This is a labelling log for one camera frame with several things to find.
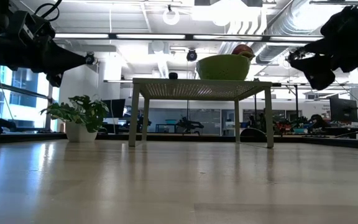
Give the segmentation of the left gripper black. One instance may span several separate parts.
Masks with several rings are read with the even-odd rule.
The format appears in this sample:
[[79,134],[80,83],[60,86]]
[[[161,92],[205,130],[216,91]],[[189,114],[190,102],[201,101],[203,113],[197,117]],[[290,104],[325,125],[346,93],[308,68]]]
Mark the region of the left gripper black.
[[60,47],[52,39],[55,31],[50,22],[26,11],[11,17],[11,37],[24,49],[22,67],[46,74],[49,84],[59,87],[63,72],[85,64],[85,57]]

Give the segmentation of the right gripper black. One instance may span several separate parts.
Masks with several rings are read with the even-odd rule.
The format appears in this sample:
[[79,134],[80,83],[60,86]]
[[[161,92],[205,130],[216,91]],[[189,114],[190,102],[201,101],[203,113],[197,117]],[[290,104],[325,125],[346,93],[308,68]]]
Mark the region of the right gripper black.
[[309,58],[291,58],[290,65],[302,71],[314,90],[323,90],[335,81],[331,70],[340,68],[350,72],[358,67],[358,8],[345,7],[332,15],[320,28],[323,39],[306,44],[302,56],[319,55]]

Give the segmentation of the red apple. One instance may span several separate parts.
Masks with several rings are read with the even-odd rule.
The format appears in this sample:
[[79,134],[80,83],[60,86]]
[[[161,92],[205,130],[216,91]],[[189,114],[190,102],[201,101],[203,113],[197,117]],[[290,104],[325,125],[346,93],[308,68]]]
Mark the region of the red apple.
[[253,57],[254,51],[246,44],[237,45],[232,51],[233,55],[241,55],[245,57]]

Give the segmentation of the green colander bowl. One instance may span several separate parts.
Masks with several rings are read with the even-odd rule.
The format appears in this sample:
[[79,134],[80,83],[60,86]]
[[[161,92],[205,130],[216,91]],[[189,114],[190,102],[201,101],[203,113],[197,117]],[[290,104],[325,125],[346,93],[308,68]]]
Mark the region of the green colander bowl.
[[196,63],[196,72],[201,80],[244,81],[249,73],[254,54],[244,51],[240,54],[213,55]]

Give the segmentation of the black window railing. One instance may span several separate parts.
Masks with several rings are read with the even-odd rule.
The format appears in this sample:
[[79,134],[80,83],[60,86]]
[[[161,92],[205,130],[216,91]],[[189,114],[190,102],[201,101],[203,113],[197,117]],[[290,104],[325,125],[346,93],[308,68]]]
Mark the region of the black window railing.
[[42,95],[40,93],[33,92],[33,91],[17,88],[17,87],[14,87],[14,86],[9,86],[9,85],[3,84],[3,83],[0,83],[0,88],[4,89],[4,90],[10,90],[10,91],[13,91],[13,92],[16,92],[16,93],[21,93],[21,94],[24,94],[24,95],[34,96],[34,97],[37,97],[37,98],[43,98],[43,99],[48,100],[49,103],[53,103],[53,98],[48,97],[46,95]]

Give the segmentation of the black computer monitor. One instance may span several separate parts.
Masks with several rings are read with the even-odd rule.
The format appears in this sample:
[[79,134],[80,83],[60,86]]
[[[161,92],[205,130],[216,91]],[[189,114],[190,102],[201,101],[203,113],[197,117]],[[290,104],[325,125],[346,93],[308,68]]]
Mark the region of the black computer monitor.
[[331,121],[358,122],[357,102],[340,98],[330,98]]
[[125,99],[103,100],[108,107],[107,118],[122,118],[124,115]]

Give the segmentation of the green plant in white pot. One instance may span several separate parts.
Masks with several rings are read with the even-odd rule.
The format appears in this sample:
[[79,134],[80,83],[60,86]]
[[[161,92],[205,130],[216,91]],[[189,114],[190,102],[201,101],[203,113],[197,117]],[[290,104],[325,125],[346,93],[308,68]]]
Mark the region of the green plant in white pot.
[[83,95],[70,97],[69,103],[52,103],[40,113],[62,121],[70,142],[93,142],[103,128],[108,107],[101,100],[91,100],[88,95]]

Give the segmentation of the person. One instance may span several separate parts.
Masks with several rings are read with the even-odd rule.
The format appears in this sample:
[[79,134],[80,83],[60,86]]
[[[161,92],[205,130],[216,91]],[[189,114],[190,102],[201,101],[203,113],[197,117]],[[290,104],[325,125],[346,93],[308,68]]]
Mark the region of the person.
[[308,128],[309,131],[319,128],[327,128],[331,126],[319,114],[312,115],[311,118],[308,120],[308,122],[310,124]]

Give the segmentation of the dark office desk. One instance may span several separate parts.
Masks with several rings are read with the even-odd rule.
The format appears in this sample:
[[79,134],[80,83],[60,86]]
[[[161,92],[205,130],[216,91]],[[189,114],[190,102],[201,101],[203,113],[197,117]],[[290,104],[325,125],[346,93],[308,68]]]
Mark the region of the dark office desk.
[[323,131],[328,136],[337,136],[341,137],[349,137],[351,139],[355,139],[358,135],[358,128],[350,128],[350,127],[326,127],[323,128]]

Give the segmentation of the long ceiling light bar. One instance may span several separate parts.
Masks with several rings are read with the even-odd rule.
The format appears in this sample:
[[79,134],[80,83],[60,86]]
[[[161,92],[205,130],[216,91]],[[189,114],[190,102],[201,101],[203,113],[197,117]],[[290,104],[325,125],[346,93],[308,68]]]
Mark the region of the long ceiling light bar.
[[78,40],[182,40],[207,42],[310,43],[322,39],[315,35],[229,35],[229,34],[157,34],[157,33],[57,33],[56,39]]

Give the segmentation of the round white ceiling lamp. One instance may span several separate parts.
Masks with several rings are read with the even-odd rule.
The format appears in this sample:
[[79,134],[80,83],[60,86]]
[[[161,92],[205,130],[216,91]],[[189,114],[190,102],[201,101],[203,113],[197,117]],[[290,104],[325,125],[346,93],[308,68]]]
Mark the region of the round white ceiling lamp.
[[164,23],[174,26],[176,25],[180,20],[180,13],[177,9],[166,9],[163,12],[162,19]]

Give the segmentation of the pale green perforated shelf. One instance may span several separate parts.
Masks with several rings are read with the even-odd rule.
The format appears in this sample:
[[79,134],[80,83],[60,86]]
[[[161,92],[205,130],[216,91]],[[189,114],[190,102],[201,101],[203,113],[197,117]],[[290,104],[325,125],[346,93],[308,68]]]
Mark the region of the pale green perforated shelf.
[[240,142],[239,102],[264,92],[267,147],[274,147],[272,118],[272,82],[235,80],[189,80],[163,78],[132,79],[131,121],[129,146],[136,146],[139,97],[144,98],[143,125],[148,125],[150,100],[232,101],[235,110],[235,138]]

